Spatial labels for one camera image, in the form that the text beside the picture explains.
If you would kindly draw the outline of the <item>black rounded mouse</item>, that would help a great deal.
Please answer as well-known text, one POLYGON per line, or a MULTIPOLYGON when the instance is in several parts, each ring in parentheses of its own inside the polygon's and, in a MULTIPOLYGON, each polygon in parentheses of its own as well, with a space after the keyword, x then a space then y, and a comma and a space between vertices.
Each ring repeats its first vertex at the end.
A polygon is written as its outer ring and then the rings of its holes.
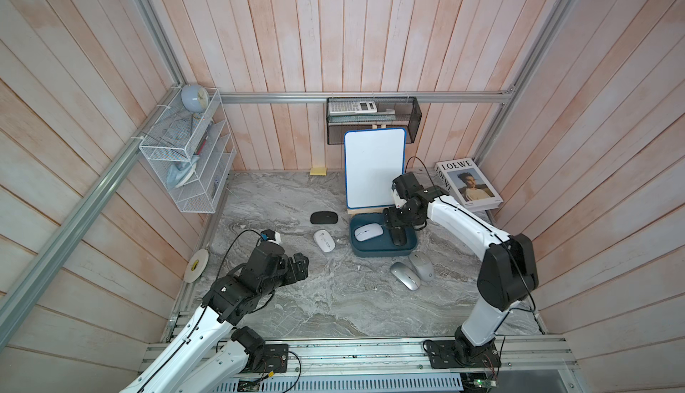
POLYGON ((401 248, 404 247, 407 242, 407 234, 405 232, 405 229, 403 227, 393 227, 390 229, 390 236, 392 240, 392 244, 395 247, 401 248))

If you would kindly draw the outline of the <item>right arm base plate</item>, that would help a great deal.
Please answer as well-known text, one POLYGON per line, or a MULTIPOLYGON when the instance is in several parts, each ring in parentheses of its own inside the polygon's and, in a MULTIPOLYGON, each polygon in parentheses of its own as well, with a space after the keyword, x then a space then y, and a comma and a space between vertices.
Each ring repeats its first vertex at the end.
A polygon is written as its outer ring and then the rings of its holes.
POLYGON ((483 346, 471 346, 462 339, 452 341, 426 340, 423 350, 433 369, 499 369, 501 356, 492 340, 483 346))

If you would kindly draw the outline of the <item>slim white mouse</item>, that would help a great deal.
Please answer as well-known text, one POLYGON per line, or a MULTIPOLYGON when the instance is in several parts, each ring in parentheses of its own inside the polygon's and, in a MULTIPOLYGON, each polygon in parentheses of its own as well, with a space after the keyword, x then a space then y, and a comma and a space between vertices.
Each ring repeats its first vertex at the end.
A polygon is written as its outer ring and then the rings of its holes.
POLYGON ((380 237, 384 234, 384 229, 378 223, 371 223, 367 225, 362 225, 355 229, 354 238, 356 241, 363 243, 364 241, 369 241, 380 237))

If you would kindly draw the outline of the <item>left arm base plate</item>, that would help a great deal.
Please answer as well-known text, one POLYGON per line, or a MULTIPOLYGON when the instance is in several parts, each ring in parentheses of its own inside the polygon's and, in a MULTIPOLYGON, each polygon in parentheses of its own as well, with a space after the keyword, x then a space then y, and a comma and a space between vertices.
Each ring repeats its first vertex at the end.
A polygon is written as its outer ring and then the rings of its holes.
POLYGON ((285 373, 289 355, 286 343, 270 344, 250 327, 237 328, 215 346, 218 354, 231 351, 247 357, 241 373, 285 373))

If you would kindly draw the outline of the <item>light grey mouse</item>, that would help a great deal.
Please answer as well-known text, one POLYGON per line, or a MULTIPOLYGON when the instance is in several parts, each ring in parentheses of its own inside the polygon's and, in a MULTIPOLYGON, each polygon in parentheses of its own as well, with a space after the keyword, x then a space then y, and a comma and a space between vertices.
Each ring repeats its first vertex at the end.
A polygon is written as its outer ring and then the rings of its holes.
POLYGON ((424 252, 414 251, 410 254, 410 263, 422 282, 432 282, 435 269, 430 258, 424 252))

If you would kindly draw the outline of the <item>silver mouse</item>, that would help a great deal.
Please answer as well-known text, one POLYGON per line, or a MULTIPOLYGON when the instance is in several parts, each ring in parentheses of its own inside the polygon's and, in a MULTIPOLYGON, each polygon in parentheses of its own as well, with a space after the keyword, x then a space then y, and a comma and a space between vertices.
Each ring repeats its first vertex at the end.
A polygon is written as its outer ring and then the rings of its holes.
POLYGON ((390 267, 390 273, 410 291, 417 291, 421 286, 421 280, 418 275, 401 262, 393 263, 390 267))

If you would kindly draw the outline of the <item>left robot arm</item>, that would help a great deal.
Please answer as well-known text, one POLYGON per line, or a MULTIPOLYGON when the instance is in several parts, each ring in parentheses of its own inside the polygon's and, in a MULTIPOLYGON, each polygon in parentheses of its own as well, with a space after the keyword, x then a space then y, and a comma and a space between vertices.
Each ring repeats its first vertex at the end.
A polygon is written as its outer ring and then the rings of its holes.
POLYGON ((262 298, 309 276, 309 259, 274 241, 256 246, 239 274, 216 280, 189 322, 125 392, 209 392, 245 369, 266 373, 266 343, 237 325, 262 298))

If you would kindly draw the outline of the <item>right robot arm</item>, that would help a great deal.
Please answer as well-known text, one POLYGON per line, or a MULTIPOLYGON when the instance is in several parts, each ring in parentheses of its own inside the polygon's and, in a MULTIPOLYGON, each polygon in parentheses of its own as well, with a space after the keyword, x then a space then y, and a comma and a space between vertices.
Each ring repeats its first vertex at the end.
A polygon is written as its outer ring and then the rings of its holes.
POLYGON ((481 262, 477 277, 478 301, 467 321, 454 334, 454 341, 425 341, 425 352, 433 369, 501 366, 497 330, 514 311, 534 313, 525 298, 539 286, 533 243, 524 234, 511 235, 481 220, 442 187, 424 187, 412 173, 392 181, 394 205, 384 209, 392 238, 408 228, 415 230, 429 220, 467 245, 481 262))

